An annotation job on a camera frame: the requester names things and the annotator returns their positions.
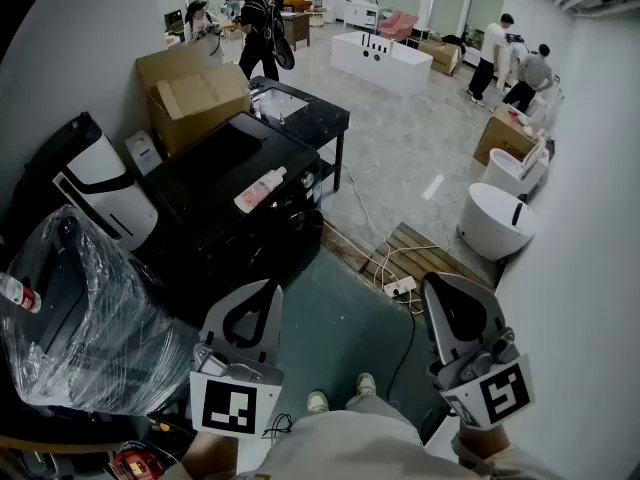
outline concrete floor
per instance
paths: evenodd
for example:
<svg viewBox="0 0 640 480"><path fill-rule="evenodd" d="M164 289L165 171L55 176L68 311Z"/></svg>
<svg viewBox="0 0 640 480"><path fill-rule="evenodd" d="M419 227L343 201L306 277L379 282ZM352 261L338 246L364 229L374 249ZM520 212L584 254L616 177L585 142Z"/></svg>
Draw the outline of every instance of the concrete floor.
<svg viewBox="0 0 640 480"><path fill-rule="evenodd" d="M298 43L296 67L280 70L281 82L326 99L351 112L345 134L344 163L357 181L371 221L388 236L404 221L482 277L492 281L496 268L474 253L456 233L463 198L484 167L473 159L476 144L500 100L495 85L485 93L487 108L469 100L473 70L463 66L454 77L431 71L424 94L401 98L356 76L331 67L331 38L350 32L342 24L311 29L311 46ZM222 40L226 62L240 58L238 33ZM253 76L262 74L258 65ZM335 150L335 144L329 145ZM328 148L321 151L332 161ZM428 187L442 177L428 199ZM342 186L324 184L322 208L327 218L358 245L382 242L373 232L343 169Z"/></svg>

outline red device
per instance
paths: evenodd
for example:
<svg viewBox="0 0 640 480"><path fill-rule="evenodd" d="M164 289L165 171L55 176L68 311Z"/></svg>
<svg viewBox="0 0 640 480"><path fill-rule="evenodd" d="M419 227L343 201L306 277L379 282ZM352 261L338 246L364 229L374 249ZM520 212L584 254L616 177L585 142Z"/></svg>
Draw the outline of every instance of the red device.
<svg viewBox="0 0 640 480"><path fill-rule="evenodd" d="M157 480L164 475L156 456L138 448L118 453L113 459L113 469L120 480Z"/></svg>

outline freestanding bathtub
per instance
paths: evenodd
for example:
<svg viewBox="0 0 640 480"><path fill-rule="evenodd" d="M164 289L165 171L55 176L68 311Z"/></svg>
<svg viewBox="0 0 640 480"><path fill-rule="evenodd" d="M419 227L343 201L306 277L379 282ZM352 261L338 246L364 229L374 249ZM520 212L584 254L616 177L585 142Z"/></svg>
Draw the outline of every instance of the freestanding bathtub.
<svg viewBox="0 0 640 480"><path fill-rule="evenodd" d="M367 32L350 32L333 38L331 65L400 96L427 88L433 58L424 52Z"/></svg>

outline power strip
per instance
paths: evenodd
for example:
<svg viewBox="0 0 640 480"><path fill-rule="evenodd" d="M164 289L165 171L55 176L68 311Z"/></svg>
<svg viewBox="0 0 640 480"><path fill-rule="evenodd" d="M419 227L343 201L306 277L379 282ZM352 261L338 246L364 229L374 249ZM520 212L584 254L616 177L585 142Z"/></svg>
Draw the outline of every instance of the power strip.
<svg viewBox="0 0 640 480"><path fill-rule="evenodd" d="M385 285L384 292L391 298L404 295L416 289L416 280L409 276Z"/></svg>

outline black pants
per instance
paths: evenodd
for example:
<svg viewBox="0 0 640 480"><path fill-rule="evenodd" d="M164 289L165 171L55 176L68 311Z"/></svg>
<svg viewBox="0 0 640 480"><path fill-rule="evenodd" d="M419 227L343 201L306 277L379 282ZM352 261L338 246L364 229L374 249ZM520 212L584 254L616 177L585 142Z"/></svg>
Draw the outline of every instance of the black pants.
<svg viewBox="0 0 640 480"><path fill-rule="evenodd" d="M476 72L473 74L473 78L469 84L469 90L473 93L473 97L475 99L482 99L482 93L487 87L489 87L492 78L493 62L487 62L484 59L480 59L480 64L478 64Z"/></svg>
<svg viewBox="0 0 640 480"><path fill-rule="evenodd" d="M516 108L520 112L526 112L535 95L535 89L533 89L527 82L518 82L513 86L513 89L507 93L502 102L513 105L517 101L518 106Z"/></svg>
<svg viewBox="0 0 640 480"><path fill-rule="evenodd" d="M278 76L276 59L273 56L273 44L247 42L240 56L240 68L244 72L244 76L247 77L247 80L251 79L253 68L255 68L260 61L262 61L264 76L279 82L280 77Z"/></svg>
<svg viewBox="0 0 640 480"><path fill-rule="evenodd" d="M284 9L284 0L273 0L273 3L276 4L279 11Z"/></svg>

